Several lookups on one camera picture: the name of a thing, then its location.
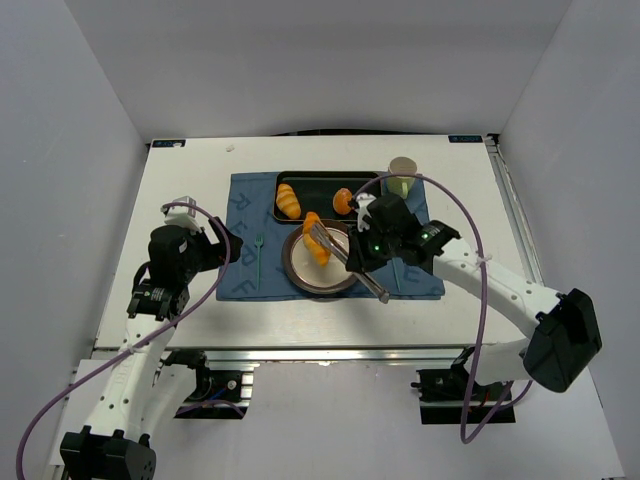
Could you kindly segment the orange striped croissant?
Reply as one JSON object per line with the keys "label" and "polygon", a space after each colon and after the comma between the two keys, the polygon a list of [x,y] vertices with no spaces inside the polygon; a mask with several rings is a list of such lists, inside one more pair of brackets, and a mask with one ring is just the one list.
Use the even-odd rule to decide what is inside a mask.
{"label": "orange striped croissant", "polygon": [[320,223],[318,214],[312,211],[308,212],[303,221],[303,243],[314,261],[319,266],[325,267],[329,263],[331,252],[311,237],[311,229],[315,223]]}

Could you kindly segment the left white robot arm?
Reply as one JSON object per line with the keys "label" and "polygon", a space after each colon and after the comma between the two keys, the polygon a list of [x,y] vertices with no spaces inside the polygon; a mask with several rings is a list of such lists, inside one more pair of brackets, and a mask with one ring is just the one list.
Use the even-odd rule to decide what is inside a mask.
{"label": "left white robot arm", "polygon": [[194,208],[167,208],[165,223],[150,234],[147,262],[136,272],[119,353],[103,369],[106,385],[83,427],[60,445],[72,479],[151,479],[157,455],[151,440],[198,385],[197,365],[161,361],[177,321],[193,312],[189,285],[196,275],[226,271],[243,241],[222,221],[207,218],[211,243]]}

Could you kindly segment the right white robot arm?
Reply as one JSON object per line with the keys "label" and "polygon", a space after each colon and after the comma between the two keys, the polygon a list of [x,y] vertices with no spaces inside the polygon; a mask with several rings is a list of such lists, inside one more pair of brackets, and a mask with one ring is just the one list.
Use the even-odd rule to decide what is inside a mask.
{"label": "right white robot arm", "polygon": [[477,385],[533,381],[566,391],[602,348],[592,299],[535,284],[482,258],[460,234],[432,220],[421,223],[395,195],[362,193],[352,200],[357,224],[349,231],[350,272],[373,272],[394,258],[451,282],[509,320],[523,339],[468,348],[453,364]]}

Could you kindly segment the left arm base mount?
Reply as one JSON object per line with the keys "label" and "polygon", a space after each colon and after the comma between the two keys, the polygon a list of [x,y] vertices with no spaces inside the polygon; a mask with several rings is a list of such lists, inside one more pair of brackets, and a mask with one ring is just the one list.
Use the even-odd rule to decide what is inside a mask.
{"label": "left arm base mount", "polygon": [[241,420],[247,413],[253,388],[253,369],[210,360],[204,351],[176,350],[160,360],[163,367],[185,367],[194,390],[178,408],[176,419]]}

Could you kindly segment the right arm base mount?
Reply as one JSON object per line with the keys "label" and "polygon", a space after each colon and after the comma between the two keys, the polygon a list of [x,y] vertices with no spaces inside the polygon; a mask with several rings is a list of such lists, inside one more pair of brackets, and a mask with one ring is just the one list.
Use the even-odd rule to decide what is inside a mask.
{"label": "right arm base mount", "polygon": [[413,357],[416,377],[411,388],[418,395],[422,425],[460,426],[462,414],[466,413],[467,426],[476,427],[498,402],[504,390],[502,383],[475,384],[469,406],[463,408],[466,378],[451,370],[461,352],[461,349],[450,348],[412,352],[416,354]]}

